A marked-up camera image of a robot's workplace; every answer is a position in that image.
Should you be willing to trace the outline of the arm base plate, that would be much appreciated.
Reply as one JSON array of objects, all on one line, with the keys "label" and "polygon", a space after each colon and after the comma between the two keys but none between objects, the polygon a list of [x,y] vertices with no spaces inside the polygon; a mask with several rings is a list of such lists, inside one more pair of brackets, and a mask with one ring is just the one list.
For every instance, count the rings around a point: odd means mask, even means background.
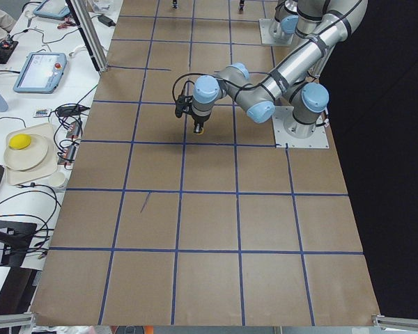
[{"label": "arm base plate", "polygon": [[298,16],[290,15],[280,22],[275,19],[259,19],[261,44],[268,46],[289,46],[295,35]]},{"label": "arm base plate", "polygon": [[329,149],[324,126],[303,125],[293,117],[292,106],[277,106],[272,116],[274,140],[278,148]]}]

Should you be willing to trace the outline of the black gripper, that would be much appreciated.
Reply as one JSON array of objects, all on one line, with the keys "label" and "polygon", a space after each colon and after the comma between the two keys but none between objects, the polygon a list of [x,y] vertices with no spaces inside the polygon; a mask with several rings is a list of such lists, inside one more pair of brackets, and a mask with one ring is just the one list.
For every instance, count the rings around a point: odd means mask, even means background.
[{"label": "black gripper", "polygon": [[192,118],[194,119],[194,133],[199,134],[199,128],[203,127],[204,122],[206,122],[210,118],[210,115],[199,116],[193,113]]}]

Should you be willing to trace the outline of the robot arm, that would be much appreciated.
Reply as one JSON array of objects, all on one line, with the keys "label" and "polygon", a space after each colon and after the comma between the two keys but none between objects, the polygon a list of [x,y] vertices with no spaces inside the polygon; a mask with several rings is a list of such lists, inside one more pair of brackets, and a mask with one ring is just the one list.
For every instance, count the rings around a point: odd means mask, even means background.
[{"label": "robot arm", "polygon": [[242,63],[200,76],[185,107],[194,120],[194,133],[203,131],[215,102],[227,95],[254,122],[267,121],[274,113],[275,100],[355,32],[367,6],[367,1],[279,1],[271,32],[277,37],[292,36],[291,51],[257,84],[250,82]]},{"label": "robot arm", "polygon": [[273,18],[260,18],[261,44],[273,47],[296,47],[318,22],[299,16],[298,1],[278,1]]}]

